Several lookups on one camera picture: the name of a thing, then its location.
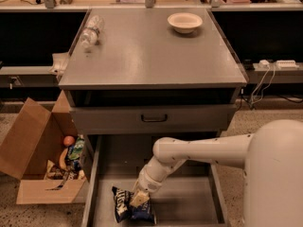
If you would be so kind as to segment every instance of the drawer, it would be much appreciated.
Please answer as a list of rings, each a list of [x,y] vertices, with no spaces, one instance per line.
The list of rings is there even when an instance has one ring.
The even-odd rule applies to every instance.
[[[119,134],[226,130],[235,105],[71,108],[80,133]]]
[[[144,134],[98,136],[84,226],[153,226],[143,221],[116,223],[112,186],[132,191],[141,168],[152,157]],[[151,195],[156,226],[227,227],[227,212],[216,167],[186,161]]]

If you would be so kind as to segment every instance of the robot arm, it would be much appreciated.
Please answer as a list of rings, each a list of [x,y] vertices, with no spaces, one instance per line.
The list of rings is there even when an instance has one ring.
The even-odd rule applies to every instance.
[[[156,192],[186,160],[244,168],[252,137],[245,134],[197,141],[161,138],[153,145],[153,157],[141,170],[136,187],[144,192]]]
[[[188,159],[243,169],[245,227],[301,227],[303,123],[277,120],[254,135],[180,141],[162,138],[143,167],[132,205],[146,201]]]

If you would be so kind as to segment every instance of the cabinet top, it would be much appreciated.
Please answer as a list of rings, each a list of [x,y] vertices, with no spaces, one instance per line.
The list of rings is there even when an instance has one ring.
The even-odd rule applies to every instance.
[[[203,19],[191,34],[168,23],[176,12]],[[105,22],[91,53],[76,44],[60,81],[64,90],[238,87],[246,84],[223,37],[203,8],[92,9]]]

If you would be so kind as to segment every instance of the power strip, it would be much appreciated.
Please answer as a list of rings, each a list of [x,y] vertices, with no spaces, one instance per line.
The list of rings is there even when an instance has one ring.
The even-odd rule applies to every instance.
[[[294,60],[289,61],[276,61],[276,66],[278,68],[297,68],[297,64],[295,64]]]

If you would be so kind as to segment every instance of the cable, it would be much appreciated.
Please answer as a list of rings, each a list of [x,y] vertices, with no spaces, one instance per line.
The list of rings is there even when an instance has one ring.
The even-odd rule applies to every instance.
[[[260,86],[263,84],[263,81],[264,81],[266,75],[268,74],[268,72],[269,72],[270,70],[271,70],[271,67],[268,66],[268,69],[267,69],[267,71],[265,72],[264,76],[262,77],[261,81],[257,84],[255,90],[254,90],[254,91],[252,92],[252,94],[250,95],[250,98],[251,98],[251,106],[255,104],[255,102],[254,102],[254,99],[255,99],[254,93],[256,92],[256,90],[259,91]]]
[[[241,95],[240,106],[236,109],[236,112],[239,111],[242,107],[243,95]]]
[[[300,99],[303,100],[303,95],[302,96],[295,96],[295,95],[291,95],[292,97],[295,97],[296,99]]]
[[[271,77],[271,79],[270,79],[268,85],[267,85],[266,87],[264,87],[264,88],[261,90],[261,98],[260,98],[259,100],[255,101],[255,102],[253,102],[253,104],[258,103],[258,102],[260,102],[261,100],[263,100],[263,93],[264,93],[264,90],[267,89],[267,88],[269,88],[269,86],[272,84],[272,81],[273,81],[273,79],[274,79],[274,77],[275,77],[275,75],[276,75],[276,68],[275,68],[275,65],[273,66],[273,68],[274,68],[273,75],[272,75],[272,77]]]
[[[244,102],[246,102],[247,103],[247,105],[249,106],[249,101],[248,101],[248,99],[247,98],[245,98],[244,96],[242,96],[242,99],[244,100]]]
[[[294,97],[296,97],[297,99],[300,99],[300,100],[298,100],[298,101],[295,101],[295,100],[292,100],[292,99],[287,98],[286,96],[282,96],[282,95],[277,95],[277,96],[279,96],[279,97],[281,97],[281,98],[284,98],[284,99],[286,99],[286,100],[288,100],[288,101],[290,101],[290,102],[293,102],[293,103],[303,103],[303,98],[301,98],[301,97],[296,97],[296,96],[294,96]]]

